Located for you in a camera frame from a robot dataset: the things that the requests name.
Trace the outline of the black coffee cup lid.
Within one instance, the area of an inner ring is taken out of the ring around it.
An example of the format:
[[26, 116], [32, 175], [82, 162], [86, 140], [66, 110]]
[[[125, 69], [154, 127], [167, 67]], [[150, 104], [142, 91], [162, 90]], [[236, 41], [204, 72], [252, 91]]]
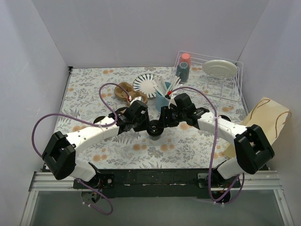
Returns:
[[152, 136], [157, 136], [157, 135], [161, 135], [163, 132], [159, 132], [157, 129], [156, 129], [156, 125], [158, 123], [158, 120], [151, 120], [150, 121], [150, 129], [147, 131], [147, 133], [149, 135], [152, 135]]

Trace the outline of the dark paper coffee cup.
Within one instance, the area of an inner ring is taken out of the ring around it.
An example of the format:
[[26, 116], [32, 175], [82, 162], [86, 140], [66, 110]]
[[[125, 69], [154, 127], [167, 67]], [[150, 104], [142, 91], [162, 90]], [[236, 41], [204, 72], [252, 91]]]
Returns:
[[149, 135], [150, 139], [153, 140], [153, 141], [156, 141], [156, 140], [159, 140], [161, 135], [157, 135], [157, 136], [152, 136], [152, 135]]

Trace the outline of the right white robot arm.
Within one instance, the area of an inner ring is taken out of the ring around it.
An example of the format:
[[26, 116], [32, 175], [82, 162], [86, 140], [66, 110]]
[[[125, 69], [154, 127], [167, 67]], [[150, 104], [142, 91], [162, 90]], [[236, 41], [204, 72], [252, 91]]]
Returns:
[[226, 186], [230, 178], [238, 174], [255, 174], [275, 156], [260, 126], [248, 127], [218, 118], [206, 108], [196, 108], [185, 93], [172, 98], [169, 106], [161, 107], [158, 128], [176, 127], [182, 121], [217, 135], [235, 147], [235, 157], [213, 170], [213, 183], [218, 187]]

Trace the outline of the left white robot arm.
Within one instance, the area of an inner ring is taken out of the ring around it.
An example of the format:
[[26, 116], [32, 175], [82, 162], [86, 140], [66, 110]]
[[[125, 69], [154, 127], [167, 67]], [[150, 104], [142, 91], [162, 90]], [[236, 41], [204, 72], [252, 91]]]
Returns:
[[96, 188], [100, 183], [96, 168], [91, 163], [76, 160], [76, 156], [104, 139], [137, 127], [144, 121], [147, 110], [145, 103], [135, 100], [129, 107], [117, 110], [93, 126], [65, 135], [56, 132], [51, 136], [42, 159], [57, 180], [71, 176], [83, 180], [89, 188]]

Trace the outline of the blue straw holder cup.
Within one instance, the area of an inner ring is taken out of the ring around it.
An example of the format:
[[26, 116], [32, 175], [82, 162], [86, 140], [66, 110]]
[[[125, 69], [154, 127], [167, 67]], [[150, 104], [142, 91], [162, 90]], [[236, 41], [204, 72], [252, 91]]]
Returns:
[[155, 88], [155, 107], [158, 112], [161, 111], [161, 107], [168, 106], [169, 104], [169, 99], [165, 97], [166, 91], [169, 89], [171, 83], [170, 82], [165, 82], [166, 89], [160, 89], [157, 85], [154, 86]]

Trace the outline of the brown cardboard cup carrier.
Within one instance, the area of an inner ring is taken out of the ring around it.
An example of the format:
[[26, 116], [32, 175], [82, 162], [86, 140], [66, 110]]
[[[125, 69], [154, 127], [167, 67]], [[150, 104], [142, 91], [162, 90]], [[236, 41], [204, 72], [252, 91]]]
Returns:
[[[135, 91], [133, 86], [127, 82], [121, 82], [119, 83], [119, 85], [127, 91], [127, 93], [131, 96], [132, 99], [136, 98], [136, 97], [142, 97], [142, 101], [147, 104], [148, 102], [148, 97], [142, 93], [141, 91]], [[116, 86], [114, 89], [114, 94], [115, 96], [123, 101], [127, 101], [127, 105], [130, 106], [130, 102], [127, 99], [127, 95], [125, 93], [125, 91], [121, 89], [120, 87]]]

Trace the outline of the stack of black lids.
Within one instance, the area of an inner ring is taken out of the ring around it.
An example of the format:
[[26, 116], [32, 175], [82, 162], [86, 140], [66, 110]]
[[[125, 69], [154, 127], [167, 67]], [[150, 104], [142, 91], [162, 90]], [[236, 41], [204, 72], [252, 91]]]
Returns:
[[99, 123], [101, 120], [103, 120], [105, 118], [105, 116], [99, 116], [97, 117], [94, 121], [93, 124]]

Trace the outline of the blue striped plate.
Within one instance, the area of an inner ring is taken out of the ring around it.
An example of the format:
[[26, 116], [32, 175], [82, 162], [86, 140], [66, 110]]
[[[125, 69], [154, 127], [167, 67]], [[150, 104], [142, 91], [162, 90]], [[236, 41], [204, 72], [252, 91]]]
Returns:
[[134, 79], [132, 86], [135, 91], [144, 93], [149, 99], [155, 98], [156, 90], [154, 86], [156, 85], [156, 77], [157, 75], [153, 73], [141, 74]]

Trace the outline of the dark teal cup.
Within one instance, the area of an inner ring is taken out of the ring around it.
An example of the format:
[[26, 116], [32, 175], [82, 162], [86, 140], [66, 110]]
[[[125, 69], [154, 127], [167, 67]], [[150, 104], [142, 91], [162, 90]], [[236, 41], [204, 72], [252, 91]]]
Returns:
[[181, 82], [187, 82], [189, 78], [190, 67], [186, 62], [180, 62], [177, 66], [176, 76], [180, 78]]

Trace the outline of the pink cup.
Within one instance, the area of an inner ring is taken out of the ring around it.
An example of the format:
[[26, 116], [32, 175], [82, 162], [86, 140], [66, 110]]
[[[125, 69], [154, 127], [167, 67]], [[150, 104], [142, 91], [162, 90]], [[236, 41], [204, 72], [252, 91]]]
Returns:
[[183, 53], [181, 55], [181, 62], [186, 62], [188, 66], [190, 67], [191, 65], [191, 57], [189, 53]]

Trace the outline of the cream white plate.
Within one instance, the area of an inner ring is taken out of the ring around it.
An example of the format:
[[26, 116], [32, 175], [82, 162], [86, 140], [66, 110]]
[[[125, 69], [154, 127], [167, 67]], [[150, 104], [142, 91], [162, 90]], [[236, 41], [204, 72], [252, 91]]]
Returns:
[[235, 64], [226, 60], [210, 60], [202, 65], [204, 73], [214, 76], [216, 78], [229, 78], [235, 76], [238, 68]]

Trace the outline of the brown paper bag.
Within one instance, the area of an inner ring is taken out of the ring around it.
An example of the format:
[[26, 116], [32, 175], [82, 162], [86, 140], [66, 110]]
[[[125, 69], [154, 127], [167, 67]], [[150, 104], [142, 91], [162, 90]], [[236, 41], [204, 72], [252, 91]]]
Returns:
[[292, 112], [287, 107], [263, 97], [239, 124], [247, 127], [254, 124], [260, 126], [269, 143], [273, 145], [291, 116]]

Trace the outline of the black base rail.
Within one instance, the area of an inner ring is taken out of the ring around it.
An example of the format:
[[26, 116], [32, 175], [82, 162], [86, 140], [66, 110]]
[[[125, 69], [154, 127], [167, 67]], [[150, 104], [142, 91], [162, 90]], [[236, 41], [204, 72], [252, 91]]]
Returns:
[[198, 175], [207, 176], [208, 169], [101, 169], [100, 173], [92, 187], [102, 188], [107, 198], [210, 198], [208, 188], [198, 182]]

